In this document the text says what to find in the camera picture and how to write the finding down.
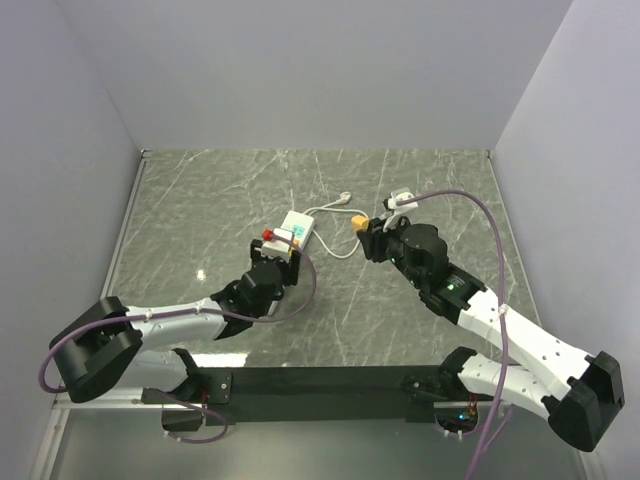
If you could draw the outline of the aluminium frame rail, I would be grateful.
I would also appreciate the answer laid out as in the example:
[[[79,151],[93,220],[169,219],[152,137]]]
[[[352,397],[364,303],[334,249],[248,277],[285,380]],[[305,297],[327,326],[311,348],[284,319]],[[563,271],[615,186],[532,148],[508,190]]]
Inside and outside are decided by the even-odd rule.
[[[151,151],[148,149],[142,149],[140,151],[139,159],[136,164],[136,171],[135,171],[133,184],[127,198],[127,203],[124,210],[122,223],[118,231],[118,236],[116,239],[113,254],[111,256],[107,274],[103,283],[103,287],[101,289],[101,296],[105,296],[110,291],[114,272],[117,269],[117,266],[119,264],[122,245],[124,242],[124,237],[126,235],[126,230],[129,225],[131,211],[135,204],[135,201],[138,195],[139,185],[143,178],[144,172],[146,170],[148,157],[150,154],[151,154]],[[34,466],[29,476],[29,478],[32,480],[50,479],[51,474],[53,472],[55,461],[58,455],[58,451],[61,445],[65,427],[70,414],[69,408],[57,407],[58,397],[59,397],[58,394],[55,394],[53,397],[53,402],[52,402],[48,423],[47,423],[45,432],[43,434],[38,453],[36,455]]]

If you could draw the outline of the white power strip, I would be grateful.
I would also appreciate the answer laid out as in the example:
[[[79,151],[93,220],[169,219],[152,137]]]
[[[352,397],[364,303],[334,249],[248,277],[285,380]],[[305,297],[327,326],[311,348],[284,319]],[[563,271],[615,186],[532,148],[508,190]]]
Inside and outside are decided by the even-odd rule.
[[[315,291],[317,288],[316,268],[313,262],[311,261],[310,257],[303,255],[305,251],[305,246],[311,236],[314,225],[315,225],[315,220],[310,215],[302,214],[302,213],[291,210],[285,216],[285,219],[282,222],[281,226],[277,227],[277,228],[289,230],[294,233],[295,238],[294,238],[294,242],[291,244],[292,246],[291,252],[293,250],[297,250],[302,256],[301,262],[304,261],[307,264],[307,266],[310,268],[312,290],[311,290],[310,297],[305,301],[305,303],[303,304],[302,307],[300,307],[300,309],[306,308],[308,306],[311,299],[315,295]],[[282,298],[284,297],[285,288],[286,287],[284,287],[280,283],[280,278],[279,278],[276,281],[276,285],[274,287],[272,304],[268,311],[269,315],[271,315],[274,312],[278,302],[281,301]]]

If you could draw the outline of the small orange plug adapter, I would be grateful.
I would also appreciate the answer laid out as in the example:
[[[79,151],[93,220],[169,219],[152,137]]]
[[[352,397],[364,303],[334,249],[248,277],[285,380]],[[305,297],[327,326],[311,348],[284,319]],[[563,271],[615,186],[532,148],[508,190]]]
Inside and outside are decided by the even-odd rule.
[[[370,219],[364,215],[355,215],[351,218],[352,230],[355,234],[366,232],[369,227]]]

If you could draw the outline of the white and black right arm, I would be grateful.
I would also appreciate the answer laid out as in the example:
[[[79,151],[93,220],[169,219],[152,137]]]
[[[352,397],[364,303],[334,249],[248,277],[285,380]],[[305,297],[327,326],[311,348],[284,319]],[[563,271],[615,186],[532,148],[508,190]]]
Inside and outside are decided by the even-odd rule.
[[[446,242],[429,224],[405,216],[355,216],[352,228],[366,259],[391,262],[439,317],[499,347],[513,365],[460,347],[442,363],[439,387],[501,398],[547,421],[570,446],[592,452],[625,404],[621,366],[605,351],[571,346],[512,309],[483,282],[450,262]]]

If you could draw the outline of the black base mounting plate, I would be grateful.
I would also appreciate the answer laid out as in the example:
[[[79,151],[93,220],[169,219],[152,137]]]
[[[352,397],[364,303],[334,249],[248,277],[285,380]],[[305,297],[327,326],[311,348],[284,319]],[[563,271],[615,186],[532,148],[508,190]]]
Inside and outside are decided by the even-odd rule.
[[[192,370],[171,392],[238,422],[383,420],[433,423],[437,403],[477,398],[438,366],[239,367]]]

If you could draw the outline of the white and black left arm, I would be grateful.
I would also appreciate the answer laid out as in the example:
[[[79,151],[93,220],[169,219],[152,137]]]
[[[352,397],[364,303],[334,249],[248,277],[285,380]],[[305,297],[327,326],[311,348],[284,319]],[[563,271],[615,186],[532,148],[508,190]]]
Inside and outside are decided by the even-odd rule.
[[[75,403],[110,391],[141,353],[195,339],[223,340],[259,323],[275,323],[275,305],[298,283],[306,253],[282,236],[255,239],[251,266],[239,279],[200,300],[164,307],[98,300],[49,343],[40,387]]]

